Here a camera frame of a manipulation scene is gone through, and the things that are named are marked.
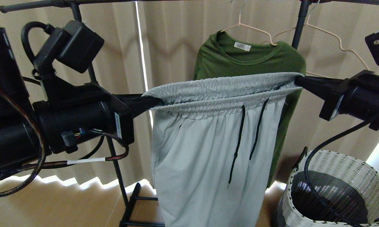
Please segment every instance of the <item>clothing rack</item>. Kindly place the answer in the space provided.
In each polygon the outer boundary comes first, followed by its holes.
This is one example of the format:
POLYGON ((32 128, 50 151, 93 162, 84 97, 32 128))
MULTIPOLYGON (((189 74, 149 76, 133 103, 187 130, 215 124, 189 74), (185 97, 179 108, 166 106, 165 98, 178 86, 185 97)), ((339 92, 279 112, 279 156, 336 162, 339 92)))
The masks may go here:
MULTIPOLYGON (((81 13, 79 5, 81 4, 94 4, 94 3, 122 3, 122 2, 134 2, 134 1, 177 1, 177 0, 42 0, 30 3, 20 3, 13 4, 8 6, 0 6, 0 11, 2 13, 8 13, 11 11, 25 10, 25 9, 36 9, 42 7, 61 7, 61 8, 70 8, 73 12, 74 20, 81 21, 81 13)), ((316 0, 300 0, 300 9, 299 15, 296 25, 296 30, 293 36, 292 47, 297 49, 299 47, 300 38, 302 36, 303 27, 305 24, 305 19, 307 17, 307 13, 309 11, 309 6, 312 3, 316 3, 316 0)), ((379 5, 379 0, 322 0, 320 3, 327 2, 348 2, 348 3, 361 3, 361 4, 374 4, 379 5)), ((94 69, 92 64, 88 67, 88 73, 90 75, 91 82, 97 83, 97 79, 94 73, 94 69)), ((112 141, 112 138, 107 137, 108 148, 110 149, 111 156, 116 156, 115 147, 112 141)), ((119 186, 121 188, 123 201, 125 203, 125 213, 123 214, 123 218, 120 221, 120 227, 127 226, 157 226, 157 227, 165 227, 164 223, 155 223, 155 222, 141 222, 141 221, 132 221, 130 217, 133 213, 133 209, 136 205, 137 200, 153 200, 157 201, 156 197, 141 197, 139 196, 141 185, 137 183, 133 190, 133 193, 130 197, 130 200, 127 198, 125 186, 123 184, 121 170, 117 160, 113 161, 113 165, 115 168, 115 172, 118 178, 119 186)))

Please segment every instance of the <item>wicker basket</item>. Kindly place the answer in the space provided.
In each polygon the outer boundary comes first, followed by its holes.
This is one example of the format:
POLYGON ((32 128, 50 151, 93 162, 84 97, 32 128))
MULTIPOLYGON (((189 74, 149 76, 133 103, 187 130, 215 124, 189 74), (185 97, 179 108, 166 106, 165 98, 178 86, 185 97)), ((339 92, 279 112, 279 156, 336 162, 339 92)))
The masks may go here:
MULTIPOLYGON (((303 167, 311 151, 305 150, 287 182, 273 226, 345 226, 310 192, 303 167)), ((320 150, 309 165, 309 177, 318 194, 348 220, 379 226, 379 176, 365 162, 320 150)))

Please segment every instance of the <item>curtain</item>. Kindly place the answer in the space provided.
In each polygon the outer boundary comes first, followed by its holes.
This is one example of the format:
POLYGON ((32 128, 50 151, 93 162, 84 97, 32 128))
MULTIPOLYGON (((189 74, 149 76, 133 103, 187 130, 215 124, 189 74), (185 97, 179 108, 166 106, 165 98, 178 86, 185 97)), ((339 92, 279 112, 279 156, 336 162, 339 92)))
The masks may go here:
MULTIPOLYGON (((0 1, 15 4, 25 0, 0 1)), ((87 25, 105 39, 105 44, 95 58, 93 65, 100 85, 111 93, 128 94, 145 91, 144 73, 148 87, 191 80, 195 59, 200 46, 209 35, 238 22, 240 8, 244 1, 234 0, 186 0, 138 2, 140 31, 143 35, 143 71, 140 51, 138 21, 135 3, 105 3, 81 5, 81 14, 87 25)), ((270 32, 272 35, 296 25, 300 2, 298 0, 250 0, 242 10, 242 22, 270 32)), ((73 19, 70 9, 42 8, 0 12, 0 26, 9 35, 17 63, 23 76, 30 76, 32 66, 26 58, 20 42, 22 26, 32 20, 63 27, 73 19)), ((366 61, 372 71, 379 75, 379 67, 368 51, 364 37, 379 30, 379 6, 329 2, 319 4, 311 15, 313 25, 338 34, 347 49, 354 49, 366 61)), ((244 42, 262 43, 265 34, 236 27, 230 35, 244 42)), ((47 35, 33 30, 30 35, 32 48, 37 52, 47 35)), ((279 36, 276 41, 292 43, 293 32, 279 36)), ((307 27, 303 30, 299 51, 306 58, 307 70, 333 78, 350 78, 364 69, 352 54, 342 52, 338 41, 323 32, 307 27)), ((55 62, 57 74, 74 85, 89 81, 87 72, 83 75, 55 62)), ((27 84, 31 101, 44 99, 41 88, 27 84)), ((277 179, 285 181, 304 146, 314 148, 321 142, 351 128, 360 120, 340 115, 327 122, 319 118, 323 101, 303 91, 296 107, 278 165, 277 179)), ((120 161, 126 184, 146 178, 151 180, 150 143, 151 125, 148 114, 135 119, 136 142, 131 145, 130 155, 120 161)), ((89 152, 98 139, 84 143, 73 154, 58 154, 48 161, 76 159, 89 152)), ((379 141, 379 131, 368 127, 352 133, 325 147, 332 151, 348 154, 366 160, 379 141)), ((115 144, 117 153, 123 148, 115 144)), ((108 156, 106 143, 95 157, 108 156)), ((41 176, 56 174, 61 179, 76 177, 82 183, 98 176, 103 183, 116 178, 113 165, 109 162, 79 164, 59 170, 43 170, 41 176)))

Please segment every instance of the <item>black drawstring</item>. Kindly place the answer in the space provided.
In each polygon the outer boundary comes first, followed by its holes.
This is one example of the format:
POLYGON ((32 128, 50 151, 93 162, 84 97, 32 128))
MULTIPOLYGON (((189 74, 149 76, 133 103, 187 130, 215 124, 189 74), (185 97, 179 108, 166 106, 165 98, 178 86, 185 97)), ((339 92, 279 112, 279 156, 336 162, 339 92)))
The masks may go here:
POLYGON ((231 164, 230 178, 228 179, 229 184, 231 182, 231 176, 233 175, 234 162, 236 161, 237 154, 239 152, 240 142, 241 142, 241 134, 243 133, 244 119, 246 118, 246 107, 243 105, 241 108, 243 109, 243 117, 241 118, 239 141, 237 142, 236 152, 234 153, 233 163, 231 164))
POLYGON ((255 141, 254 141, 254 145, 252 147, 251 154, 250 154, 250 159, 249 159, 250 161, 251 161, 251 158, 252 158, 252 154, 254 154, 255 147, 257 146, 258 134, 260 133, 260 126, 261 126, 264 110, 265 110, 266 104, 268 103, 268 100, 269 99, 266 99, 266 101, 263 104, 263 108, 261 110, 260 119, 259 119, 258 125, 257 125, 257 132, 255 133, 255 141))

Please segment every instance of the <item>empty hanger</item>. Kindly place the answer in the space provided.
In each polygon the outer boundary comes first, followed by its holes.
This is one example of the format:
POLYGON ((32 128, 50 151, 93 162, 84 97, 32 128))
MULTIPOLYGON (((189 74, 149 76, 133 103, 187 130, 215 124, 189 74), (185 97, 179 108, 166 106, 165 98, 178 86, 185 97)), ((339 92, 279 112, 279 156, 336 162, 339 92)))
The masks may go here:
MULTIPOLYGON (((360 60, 360 62, 364 65, 364 67, 365 67, 367 70, 370 70, 369 67, 367 66, 367 64, 365 63, 365 61, 362 59, 362 57, 361 57, 356 51, 351 50, 351 49, 345 49, 345 48, 342 47, 342 40, 341 40, 341 38, 340 38, 339 36, 337 36, 336 34, 334 34, 334 33, 332 33, 332 32, 329 32, 329 31, 327 31, 327 30, 324 30, 324 29, 322 29, 322 28, 320 28, 320 27, 314 26, 314 25, 312 25, 312 24, 309 23, 311 13, 313 12, 314 8, 315 8, 319 3, 320 3, 320 0, 318 0, 317 3, 314 5, 314 7, 310 10, 310 13, 309 13, 309 15, 308 15, 308 17, 307 17, 307 20, 306 20, 306 23, 305 23, 304 26, 305 26, 305 27, 312 27, 312 28, 314 28, 314 29, 316 29, 316 30, 319 30, 319 31, 322 31, 322 32, 324 32, 324 33, 327 33, 327 34, 329 34, 329 35, 331 35, 331 36, 334 36, 335 38, 338 39, 340 50, 345 51, 345 52, 351 52, 351 53, 353 53, 353 54, 354 54, 354 55, 360 60)), ((277 34, 277 35, 273 38, 273 40, 275 40, 277 36, 279 36, 279 35, 281 35, 281 34, 283 34, 283 33, 289 32, 289 31, 291 31, 291 30, 294 30, 294 29, 296 29, 296 27, 293 27, 293 28, 288 29, 288 30, 284 30, 283 32, 277 34)), ((308 74, 312 74, 312 75, 315 75, 315 76, 320 76, 320 77, 330 78, 330 77, 328 77, 328 76, 323 76, 323 75, 320 75, 320 74, 317 74, 317 73, 312 73, 312 72, 306 72, 306 73, 308 73, 308 74)))
POLYGON ((267 35, 269 36, 269 42, 270 42, 270 44, 271 44, 272 46, 276 46, 276 45, 278 45, 277 43, 274 43, 274 42, 272 41, 272 36, 270 35, 269 32, 266 32, 266 31, 261 30, 261 29, 258 29, 258 28, 256 28, 256 27, 248 26, 248 25, 246 25, 246 24, 241 23, 241 11, 243 10, 244 5, 246 4, 246 1, 247 1, 247 0, 244 0, 244 4, 243 4, 243 6, 242 6, 241 9, 240 9, 239 22, 238 22, 237 24, 231 26, 231 27, 228 27, 228 28, 222 30, 222 31, 225 32, 225 31, 227 31, 227 30, 229 30, 229 29, 232 29, 232 28, 234 28, 234 27, 237 27, 237 26, 243 26, 243 27, 247 27, 247 28, 250 28, 250 29, 253 29, 253 30, 256 30, 256 31, 259 31, 259 32, 262 32, 262 33, 267 34, 267 35))

